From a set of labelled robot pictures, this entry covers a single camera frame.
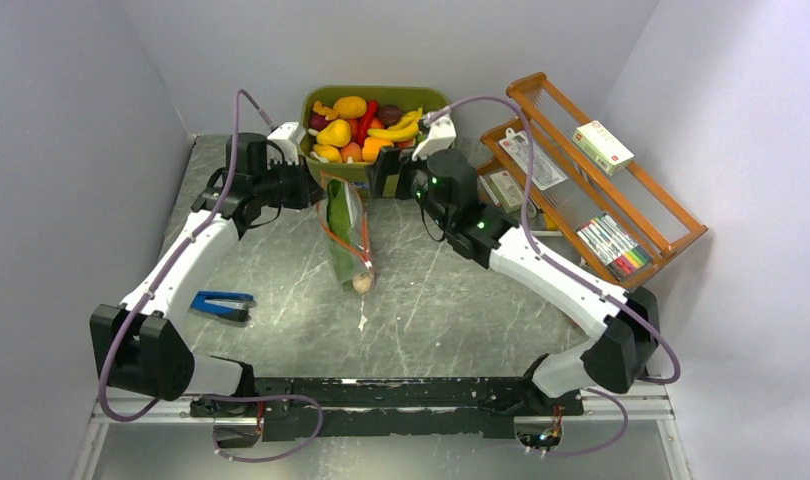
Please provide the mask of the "green leafy vegetable toy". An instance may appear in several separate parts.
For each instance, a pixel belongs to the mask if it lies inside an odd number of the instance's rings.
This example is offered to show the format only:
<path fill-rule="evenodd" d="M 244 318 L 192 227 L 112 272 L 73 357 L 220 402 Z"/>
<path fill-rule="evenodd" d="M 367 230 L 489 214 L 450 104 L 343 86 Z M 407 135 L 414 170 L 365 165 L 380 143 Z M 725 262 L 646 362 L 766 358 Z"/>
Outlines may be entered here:
<path fill-rule="evenodd" d="M 327 180 L 326 224 L 333 235 L 330 247 L 333 270 L 338 283 L 344 290 L 352 290 L 351 280 L 363 272 L 363 260 L 356 254 L 357 247 L 352 243 L 352 216 L 349 211 L 350 190 L 342 179 L 331 177 Z"/>

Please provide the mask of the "clear zip top bag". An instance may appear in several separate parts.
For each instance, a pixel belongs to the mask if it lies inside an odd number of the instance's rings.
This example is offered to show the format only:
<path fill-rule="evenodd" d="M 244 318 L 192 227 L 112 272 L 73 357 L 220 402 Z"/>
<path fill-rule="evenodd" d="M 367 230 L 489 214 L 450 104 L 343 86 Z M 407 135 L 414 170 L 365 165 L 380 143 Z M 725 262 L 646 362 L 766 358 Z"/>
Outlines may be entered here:
<path fill-rule="evenodd" d="M 333 275 L 345 291 L 364 295 L 375 281 L 364 202 L 347 180 L 325 173 L 321 179 L 325 197 L 317 204 L 316 213 L 328 244 Z"/>

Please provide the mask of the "white garlic toy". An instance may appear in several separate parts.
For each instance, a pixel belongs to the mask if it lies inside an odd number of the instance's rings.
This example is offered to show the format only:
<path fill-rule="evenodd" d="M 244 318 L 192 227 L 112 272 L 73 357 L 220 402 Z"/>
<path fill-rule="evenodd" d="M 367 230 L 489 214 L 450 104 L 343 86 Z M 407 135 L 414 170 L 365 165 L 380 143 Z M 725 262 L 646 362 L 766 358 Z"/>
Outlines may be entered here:
<path fill-rule="evenodd" d="M 371 272 L 362 272 L 351 280 L 352 288 L 359 295 L 366 294 L 373 286 L 374 276 Z"/>

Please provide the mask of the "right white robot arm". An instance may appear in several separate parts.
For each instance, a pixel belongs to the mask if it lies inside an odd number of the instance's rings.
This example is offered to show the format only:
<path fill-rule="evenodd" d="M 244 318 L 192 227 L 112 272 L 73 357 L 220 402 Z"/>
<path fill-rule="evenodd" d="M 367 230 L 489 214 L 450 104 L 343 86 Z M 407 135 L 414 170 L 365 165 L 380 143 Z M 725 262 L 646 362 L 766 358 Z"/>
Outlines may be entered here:
<path fill-rule="evenodd" d="M 533 363 L 520 389 L 529 412 L 546 413 L 560 396 L 587 387 L 625 394 L 643 378 L 660 344 L 658 302 L 651 291 L 601 280 L 529 240 L 517 220 L 480 199 L 478 175 L 461 151 L 441 150 L 425 160 L 408 154 L 385 147 L 366 167 L 371 196 L 381 197 L 389 177 L 397 176 L 395 198 L 415 200 L 456 253 L 537 293 L 588 338 Z"/>

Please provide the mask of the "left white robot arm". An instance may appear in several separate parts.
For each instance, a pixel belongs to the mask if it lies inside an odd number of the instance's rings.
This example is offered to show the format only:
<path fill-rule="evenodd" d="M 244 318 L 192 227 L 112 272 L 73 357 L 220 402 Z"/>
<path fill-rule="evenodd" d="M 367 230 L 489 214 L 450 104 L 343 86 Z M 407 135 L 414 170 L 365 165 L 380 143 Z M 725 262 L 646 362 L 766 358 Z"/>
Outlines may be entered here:
<path fill-rule="evenodd" d="M 287 122 L 264 135 L 243 132 L 226 143 L 226 163 L 195 198 L 183 229 L 146 279 L 116 305 L 91 315 L 91 340 L 108 387 L 175 400 L 217 395 L 230 414 L 254 409 L 249 365 L 194 353 L 176 328 L 225 255 L 263 208 L 301 210 L 320 200 L 301 153 L 305 131 Z"/>

